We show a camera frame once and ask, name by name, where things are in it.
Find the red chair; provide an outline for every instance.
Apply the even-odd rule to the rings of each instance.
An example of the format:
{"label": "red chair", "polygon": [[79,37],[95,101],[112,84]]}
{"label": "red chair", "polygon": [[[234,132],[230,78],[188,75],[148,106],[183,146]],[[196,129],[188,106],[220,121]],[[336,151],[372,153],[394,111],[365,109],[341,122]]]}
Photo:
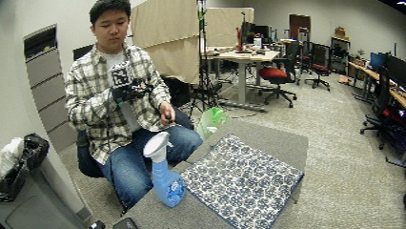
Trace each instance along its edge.
{"label": "red chair", "polygon": [[273,62],[277,63],[280,68],[264,67],[262,69],[258,70],[258,75],[261,76],[261,78],[269,81],[270,84],[277,85],[277,88],[258,90],[257,93],[258,95],[262,95],[264,92],[272,92],[272,94],[269,94],[265,97],[265,101],[264,101],[265,105],[269,104],[269,99],[273,95],[276,95],[277,98],[280,98],[281,95],[289,101],[289,108],[293,108],[293,102],[288,97],[288,94],[292,94],[293,100],[297,100],[296,93],[282,90],[281,84],[296,82],[294,65],[296,65],[296,57],[298,50],[300,50],[300,43],[297,41],[292,41],[288,44],[285,58],[277,58],[273,60]]}

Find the blue spray bottle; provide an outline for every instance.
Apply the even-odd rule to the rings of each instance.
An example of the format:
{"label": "blue spray bottle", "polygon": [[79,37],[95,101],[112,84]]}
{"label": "blue spray bottle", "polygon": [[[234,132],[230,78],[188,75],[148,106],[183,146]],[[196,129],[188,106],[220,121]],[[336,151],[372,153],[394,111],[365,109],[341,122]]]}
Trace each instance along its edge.
{"label": "blue spray bottle", "polygon": [[176,207],[185,196],[185,184],[181,176],[168,169],[167,146],[169,144],[169,133],[159,133],[145,145],[144,156],[152,159],[155,193],[169,207]]}

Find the white desk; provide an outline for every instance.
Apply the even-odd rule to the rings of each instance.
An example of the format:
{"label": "white desk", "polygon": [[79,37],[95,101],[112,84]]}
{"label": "white desk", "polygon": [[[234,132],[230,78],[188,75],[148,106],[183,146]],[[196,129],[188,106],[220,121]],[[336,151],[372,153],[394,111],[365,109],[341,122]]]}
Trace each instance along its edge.
{"label": "white desk", "polygon": [[[262,106],[248,104],[245,101],[246,95],[246,64],[257,63],[257,72],[261,68],[260,62],[264,61],[273,61],[273,59],[278,56],[280,52],[276,51],[266,51],[265,55],[254,54],[254,53],[236,53],[236,52],[225,52],[216,56],[217,59],[226,59],[232,62],[238,63],[238,101],[230,102],[225,99],[220,99],[220,103],[225,105],[232,105],[236,107],[241,107],[245,109],[260,110],[265,112],[265,108]],[[257,75],[257,83],[256,85],[250,85],[252,88],[261,88],[260,87],[260,76]]]}
{"label": "white desk", "polygon": [[[203,51],[203,57],[205,55],[207,58],[207,70],[209,73],[212,73],[212,64],[211,61],[215,59],[216,55],[224,52],[230,52],[234,49],[234,47],[205,47],[205,52]],[[217,72],[220,72],[220,65],[216,63],[216,76],[219,78]]]}

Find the patterned cloth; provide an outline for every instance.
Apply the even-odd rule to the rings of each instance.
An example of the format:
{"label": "patterned cloth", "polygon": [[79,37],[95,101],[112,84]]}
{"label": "patterned cloth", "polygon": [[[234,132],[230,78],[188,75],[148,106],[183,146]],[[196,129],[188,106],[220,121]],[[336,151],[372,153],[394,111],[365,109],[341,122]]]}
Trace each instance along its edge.
{"label": "patterned cloth", "polygon": [[181,173],[187,189],[236,228],[270,228],[304,172],[226,135]]}

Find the wall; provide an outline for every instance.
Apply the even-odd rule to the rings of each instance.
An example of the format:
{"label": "wall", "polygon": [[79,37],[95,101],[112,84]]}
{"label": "wall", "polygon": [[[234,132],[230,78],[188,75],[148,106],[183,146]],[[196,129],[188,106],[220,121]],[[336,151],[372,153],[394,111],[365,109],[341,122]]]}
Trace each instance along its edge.
{"label": "wall", "polygon": [[[406,15],[378,0],[244,0],[244,7],[254,8],[254,23],[270,25],[284,38],[292,13],[312,17],[312,41],[330,45],[330,37],[338,26],[350,37],[350,53],[393,52],[406,60]],[[241,1],[208,0],[208,7],[241,7]]]}
{"label": "wall", "polygon": [[[141,0],[131,1],[132,5]],[[72,64],[72,50],[95,42],[91,32],[89,9],[93,1],[0,0],[0,147],[14,137],[37,133],[48,138],[31,94],[24,60],[23,37],[57,24],[63,72]],[[51,146],[43,164],[47,179],[61,199],[76,213],[83,204],[68,171]]]}

